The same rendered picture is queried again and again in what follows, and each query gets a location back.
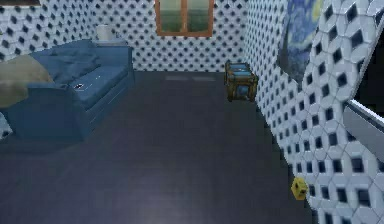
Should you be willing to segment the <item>blue and brown chest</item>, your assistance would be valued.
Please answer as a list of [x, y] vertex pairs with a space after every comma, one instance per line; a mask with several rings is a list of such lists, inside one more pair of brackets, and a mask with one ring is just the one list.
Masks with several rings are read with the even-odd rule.
[[258, 77], [251, 71], [248, 63], [225, 63], [224, 85], [227, 100], [255, 101]]

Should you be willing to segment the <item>brown framed window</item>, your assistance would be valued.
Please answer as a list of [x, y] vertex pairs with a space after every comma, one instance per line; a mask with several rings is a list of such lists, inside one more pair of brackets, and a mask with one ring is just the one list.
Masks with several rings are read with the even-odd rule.
[[155, 0], [158, 36], [211, 37], [214, 0]]

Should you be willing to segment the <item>white lamp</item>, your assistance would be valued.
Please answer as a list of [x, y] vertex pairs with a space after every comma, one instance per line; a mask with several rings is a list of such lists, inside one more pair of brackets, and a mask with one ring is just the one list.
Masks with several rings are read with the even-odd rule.
[[100, 41], [109, 41], [113, 39], [113, 32], [110, 25], [100, 24], [96, 27], [97, 38]]

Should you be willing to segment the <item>blue sofa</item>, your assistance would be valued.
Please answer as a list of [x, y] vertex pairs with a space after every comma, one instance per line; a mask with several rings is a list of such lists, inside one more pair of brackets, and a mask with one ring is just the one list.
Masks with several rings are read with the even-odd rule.
[[82, 140], [135, 84], [132, 51], [85, 39], [33, 52], [52, 82], [29, 83], [28, 97], [0, 112], [21, 139]]

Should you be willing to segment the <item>grey framed dark window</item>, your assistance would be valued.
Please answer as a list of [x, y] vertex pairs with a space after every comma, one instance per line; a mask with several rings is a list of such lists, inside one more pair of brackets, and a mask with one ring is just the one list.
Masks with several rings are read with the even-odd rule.
[[363, 64], [359, 86], [344, 109], [344, 124], [384, 163], [384, 30]]

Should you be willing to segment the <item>beige cushion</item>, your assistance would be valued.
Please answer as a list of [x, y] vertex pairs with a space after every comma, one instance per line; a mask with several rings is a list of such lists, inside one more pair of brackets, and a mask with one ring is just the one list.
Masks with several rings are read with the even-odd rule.
[[50, 83], [46, 68], [30, 55], [0, 63], [0, 108], [8, 108], [28, 97], [29, 83]]

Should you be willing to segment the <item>blue swirl wall painting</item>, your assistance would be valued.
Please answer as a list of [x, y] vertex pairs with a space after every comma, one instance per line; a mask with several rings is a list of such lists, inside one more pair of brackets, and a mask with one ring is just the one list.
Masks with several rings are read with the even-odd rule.
[[277, 65], [302, 83], [324, 0], [288, 0]]

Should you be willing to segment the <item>yellow wall socket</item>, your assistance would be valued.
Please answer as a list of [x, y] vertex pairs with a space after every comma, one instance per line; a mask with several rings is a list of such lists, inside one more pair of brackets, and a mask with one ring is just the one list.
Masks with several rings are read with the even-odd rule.
[[308, 187], [301, 177], [295, 177], [291, 186], [291, 191], [296, 200], [304, 200], [306, 198]]

